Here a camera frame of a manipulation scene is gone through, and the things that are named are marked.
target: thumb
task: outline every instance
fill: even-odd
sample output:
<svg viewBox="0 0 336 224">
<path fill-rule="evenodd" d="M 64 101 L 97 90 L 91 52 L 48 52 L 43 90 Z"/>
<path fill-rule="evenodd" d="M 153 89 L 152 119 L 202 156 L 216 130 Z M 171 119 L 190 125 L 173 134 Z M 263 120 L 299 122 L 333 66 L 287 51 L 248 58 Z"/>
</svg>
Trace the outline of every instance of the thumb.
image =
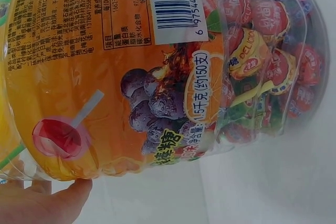
<svg viewBox="0 0 336 224">
<path fill-rule="evenodd" d="M 52 205 L 57 209 L 57 218 L 61 224 L 73 223 L 88 200 L 92 189 L 92 180 L 78 179 L 68 189 L 52 195 Z"/>
</svg>

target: barcode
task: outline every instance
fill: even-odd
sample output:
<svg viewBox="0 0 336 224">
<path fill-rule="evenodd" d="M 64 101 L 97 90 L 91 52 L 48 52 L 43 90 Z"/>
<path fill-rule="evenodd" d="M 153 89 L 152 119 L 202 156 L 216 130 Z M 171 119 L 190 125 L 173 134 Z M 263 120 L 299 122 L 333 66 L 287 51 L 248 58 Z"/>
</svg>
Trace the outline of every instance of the barcode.
<svg viewBox="0 0 336 224">
<path fill-rule="evenodd" d="M 156 44 L 208 40 L 201 0 L 151 0 L 151 5 Z"/>
</svg>

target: human hand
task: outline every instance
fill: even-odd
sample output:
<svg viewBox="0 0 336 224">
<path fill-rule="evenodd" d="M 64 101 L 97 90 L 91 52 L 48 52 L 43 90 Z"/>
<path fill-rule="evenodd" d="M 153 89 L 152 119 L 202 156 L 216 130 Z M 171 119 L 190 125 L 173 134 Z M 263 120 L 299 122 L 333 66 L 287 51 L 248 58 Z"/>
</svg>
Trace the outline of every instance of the human hand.
<svg viewBox="0 0 336 224">
<path fill-rule="evenodd" d="M 71 224 L 79 216 L 92 189 L 91 180 L 79 179 L 51 195 L 51 182 L 33 181 L 24 189 L 21 180 L 0 185 L 2 224 Z"/>
</svg>

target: orange label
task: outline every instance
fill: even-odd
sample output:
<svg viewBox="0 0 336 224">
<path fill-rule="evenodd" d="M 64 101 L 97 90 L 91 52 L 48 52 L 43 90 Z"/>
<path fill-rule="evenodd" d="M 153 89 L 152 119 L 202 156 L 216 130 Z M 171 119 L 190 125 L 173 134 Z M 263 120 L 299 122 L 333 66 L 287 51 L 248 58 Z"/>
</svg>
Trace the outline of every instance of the orange label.
<svg viewBox="0 0 336 224">
<path fill-rule="evenodd" d="M 201 142 L 216 121 L 222 34 L 155 45 L 152 12 L 149 0 L 13 0 L 5 28 L 8 102 L 24 144 L 51 177 L 138 173 L 165 163 L 155 156 L 159 146 L 175 162 L 175 149 L 191 140 L 164 150 L 164 132 L 184 136 L 182 126 L 192 122 L 204 126 L 193 143 Z M 208 56 L 201 69 L 197 52 Z M 202 75 L 207 101 L 195 111 Z"/>
</svg>

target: green leaf illustration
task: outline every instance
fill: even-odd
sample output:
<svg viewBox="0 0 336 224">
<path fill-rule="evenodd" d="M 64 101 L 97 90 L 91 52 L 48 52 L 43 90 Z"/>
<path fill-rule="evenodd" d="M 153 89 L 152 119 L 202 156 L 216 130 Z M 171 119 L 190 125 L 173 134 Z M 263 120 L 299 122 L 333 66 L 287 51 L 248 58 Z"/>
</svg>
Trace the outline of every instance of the green leaf illustration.
<svg viewBox="0 0 336 224">
<path fill-rule="evenodd" d="M 219 17 L 218 10 L 214 10 L 210 13 L 210 15 L 206 19 L 208 31 L 212 31 L 213 33 L 221 33 L 221 21 Z"/>
</svg>

